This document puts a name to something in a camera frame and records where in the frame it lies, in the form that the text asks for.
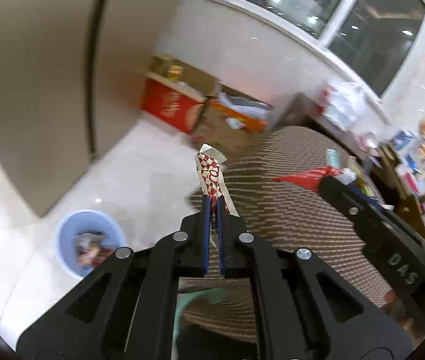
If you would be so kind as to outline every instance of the red box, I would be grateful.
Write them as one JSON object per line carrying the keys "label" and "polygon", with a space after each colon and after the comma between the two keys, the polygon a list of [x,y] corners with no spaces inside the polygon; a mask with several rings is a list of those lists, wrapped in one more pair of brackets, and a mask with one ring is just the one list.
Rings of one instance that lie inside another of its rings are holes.
{"label": "red box", "polygon": [[183,67],[180,80],[187,85],[159,74],[164,74],[164,63],[161,69],[157,68],[160,64],[155,57],[151,66],[156,71],[147,74],[142,109],[189,134],[194,130],[208,97],[216,95],[218,81],[181,61],[171,59],[168,63]]}

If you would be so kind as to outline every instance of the window frame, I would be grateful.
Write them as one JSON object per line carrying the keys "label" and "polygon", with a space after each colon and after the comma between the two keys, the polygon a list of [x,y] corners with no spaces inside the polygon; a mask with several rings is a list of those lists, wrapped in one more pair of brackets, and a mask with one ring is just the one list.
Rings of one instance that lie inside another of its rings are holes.
{"label": "window frame", "polygon": [[404,90],[408,84],[416,67],[420,61],[425,57],[425,15],[421,23],[421,27],[414,43],[409,50],[406,58],[399,68],[396,75],[389,83],[387,89],[378,96],[372,88],[361,78],[348,64],[346,64],[340,57],[336,56],[333,52],[329,51],[328,47],[333,41],[335,35],[343,25],[344,21],[351,12],[356,0],[341,0],[336,7],[331,19],[326,24],[319,38],[314,38],[308,32],[303,31],[286,19],[275,15],[273,12],[251,3],[247,0],[213,0],[221,4],[226,4],[231,8],[238,9],[264,23],[276,28],[284,33],[286,36],[299,42],[302,46],[306,47],[314,54],[319,56],[324,62],[334,68],[344,79],[351,80],[360,85],[365,93],[366,99],[373,105],[376,112],[386,123],[391,123],[389,115],[385,108],[385,104],[389,104],[390,100],[397,97],[401,91]]}

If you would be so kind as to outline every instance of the corrugated cardboard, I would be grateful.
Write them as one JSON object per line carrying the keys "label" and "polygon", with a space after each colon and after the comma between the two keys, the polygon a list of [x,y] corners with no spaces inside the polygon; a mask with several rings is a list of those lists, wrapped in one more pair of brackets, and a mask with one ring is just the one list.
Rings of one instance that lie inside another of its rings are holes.
{"label": "corrugated cardboard", "polygon": [[[223,86],[221,91],[229,96],[241,96],[255,102],[259,101],[227,86]],[[226,122],[228,117],[239,119],[245,126],[239,130],[231,129]],[[195,145],[203,143],[212,145],[222,151],[226,157],[231,157],[261,140],[266,126],[266,122],[262,120],[240,114],[224,107],[216,99],[211,99],[206,105],[197,128],[192,133],[192,141]]]}

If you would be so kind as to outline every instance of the white wall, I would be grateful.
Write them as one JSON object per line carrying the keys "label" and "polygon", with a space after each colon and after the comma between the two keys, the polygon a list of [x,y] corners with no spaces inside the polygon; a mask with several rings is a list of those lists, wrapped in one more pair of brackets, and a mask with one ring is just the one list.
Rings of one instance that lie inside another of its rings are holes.
{"label": "white wall", "polygon": [[[216,75],[224,84],[271,104],[282,104],[296,92],[317,99],[327,81],[338,76],[332,67],[273,27],[211,0],[183,0],[158,52]],[[356,132],[390,137],[399,127],[417,130],[425,109],[425,63],[417,67],[404,98],[385,104],[392,126],[366,110]]]}

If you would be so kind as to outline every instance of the metal screw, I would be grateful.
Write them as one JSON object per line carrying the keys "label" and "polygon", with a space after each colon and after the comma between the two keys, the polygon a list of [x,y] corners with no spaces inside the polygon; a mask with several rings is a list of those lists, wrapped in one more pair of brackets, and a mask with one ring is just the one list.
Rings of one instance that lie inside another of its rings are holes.
{"label": "metal screw", "polygon": [[240,234],[240,241],[248,244],[252,241],[254,241],[254,235],[252,235],[251,233],[241,233]]}
{"label": "metal screw", "polygon": [[185,241],[186,239],[188,239],[188,237],[189,237],[189,235],[185,231],[178,231],[178,232],[174,233],[173,240],[175,240],[177,242],[181,242],[181,241]]}
{"label": "metal screw", "polygon": [[299,257],[301,260],[308,260],[311,258],[312,253],[309,249],[302,247],[301,249],[297,250],[296,256]]}
{"label": "metal screw", "polygon": [[131,255],[131,249],[128,247],[121,247],[116,250],[115,255],[118,259],[126,259]]}

